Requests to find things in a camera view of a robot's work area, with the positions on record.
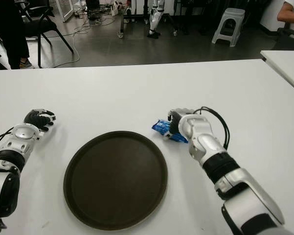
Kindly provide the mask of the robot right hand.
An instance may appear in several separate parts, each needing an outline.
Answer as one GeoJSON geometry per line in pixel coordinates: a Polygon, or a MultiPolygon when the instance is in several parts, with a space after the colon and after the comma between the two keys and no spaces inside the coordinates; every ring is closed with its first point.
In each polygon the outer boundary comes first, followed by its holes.
{"type": "Polygon", "coordinates": [[[168,113],[170,127],[164,137],[170,139],[173,135],[179,133],[188,140],[196,141],[198,133],[194,130],[194,121],[199,118],[200,116],[194,114],[194,111],[190,109],[171,109],[168,113]]]}

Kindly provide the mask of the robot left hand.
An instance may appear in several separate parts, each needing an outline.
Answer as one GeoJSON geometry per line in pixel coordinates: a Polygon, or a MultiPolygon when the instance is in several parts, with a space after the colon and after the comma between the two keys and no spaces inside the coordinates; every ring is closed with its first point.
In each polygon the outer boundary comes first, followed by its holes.
{"type": "Polygon", "coordinates": [[[45,109],[33,109],[24,118],[24,123],[36,126],[40,131],[47,132],[49,126],[54,124],[56,116],[53,112],[45,109]]]}

